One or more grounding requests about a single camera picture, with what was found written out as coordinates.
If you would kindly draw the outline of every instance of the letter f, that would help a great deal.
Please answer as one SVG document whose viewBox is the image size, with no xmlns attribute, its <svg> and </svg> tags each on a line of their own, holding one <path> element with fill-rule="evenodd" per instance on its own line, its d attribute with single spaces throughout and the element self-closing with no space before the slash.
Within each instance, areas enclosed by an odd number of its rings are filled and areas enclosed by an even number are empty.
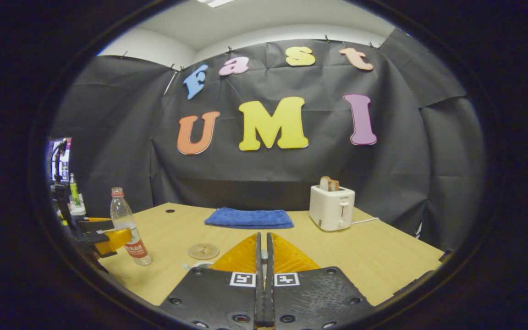
<svg viewBox="0 0 528 330">
<path fill-rule="evenodd" d="M 191 73 L 189 77 L 187 77 L 182 83 L 186 84 L 187 89 L 189 90 L 189 96 L 187 96 L 187 100 L 190 100 L 193 98 L 193 96 L 197 95 L 198 92 L 201 92 L 203 90 L 203 84 L 202 82 L 205 81 L 205 70 L 207 70 L 209 66 L 207 64 L 201 65 L 198 69 L 195 70 L 195 72 Z"/>
</svg>

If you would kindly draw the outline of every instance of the power cord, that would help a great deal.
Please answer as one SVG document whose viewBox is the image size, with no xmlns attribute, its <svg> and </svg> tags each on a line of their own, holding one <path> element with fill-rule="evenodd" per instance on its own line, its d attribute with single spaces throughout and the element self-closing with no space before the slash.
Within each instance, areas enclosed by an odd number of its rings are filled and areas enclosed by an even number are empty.
<svg viewBox="0 0 528 330">
<path fill-rule="evenodd" d="M 372 219 L 368 219 L 368 220 L 360 220 L 360 221 L 356 221 L 352 224 L 361 224 L 361 223 L 367 223 L 368 221 L 373 221 L 373 220 L 380 220 L 380 218 L 372 218 Z"/>
</svg>

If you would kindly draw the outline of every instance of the wooden coaster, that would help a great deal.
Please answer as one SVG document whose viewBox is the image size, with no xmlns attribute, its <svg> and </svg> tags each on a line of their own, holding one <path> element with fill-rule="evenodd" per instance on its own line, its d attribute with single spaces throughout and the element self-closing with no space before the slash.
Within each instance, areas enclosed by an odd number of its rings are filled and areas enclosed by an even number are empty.
<svg viewBox="0 0 528 330">
<path fill-rule="evenodd" d="M 220 249 L 213 244 L 198 243 L 190 247 L 187 253 L 195 259 L 206 260 L 217 257 L 220 253 Z"/>
</svg>

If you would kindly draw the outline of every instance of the letter m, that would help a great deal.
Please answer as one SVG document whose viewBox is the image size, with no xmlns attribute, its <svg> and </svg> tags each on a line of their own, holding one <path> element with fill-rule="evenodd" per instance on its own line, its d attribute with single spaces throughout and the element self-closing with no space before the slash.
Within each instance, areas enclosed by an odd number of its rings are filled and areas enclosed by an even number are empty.
<svg viewBox="0 0 528 330">
<path fill-rule="evenodd" d="M 256 130 L 266 148 L 272 148 L 279 130 L 282 130 L 278 139 L 280 148 L 295 149 L 308 146 L 301 121 L 303 104 L 302 98 L 284 98 L 280 100 L 274 115 L 270 117 L 259 101 L 243 103 L 239 106 L 239 110 L 243 112 L 243 141 L 239 144 L 240 150 L 260 148 L 260 141 L 256 140 Z"/>
</svg>

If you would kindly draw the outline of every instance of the bottle cap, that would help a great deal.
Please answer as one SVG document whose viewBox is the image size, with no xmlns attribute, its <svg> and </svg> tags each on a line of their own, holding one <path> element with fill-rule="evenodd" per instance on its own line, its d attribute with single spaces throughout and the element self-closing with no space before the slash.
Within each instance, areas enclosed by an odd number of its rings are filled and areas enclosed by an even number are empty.
<svg viewBox="0 0 528 330">
<path fill-rule="evenodd" d="M 113 197 L 123 197 L 123 189 L 119 187 L 111 188 L 111 196 Z"/>
</svg>

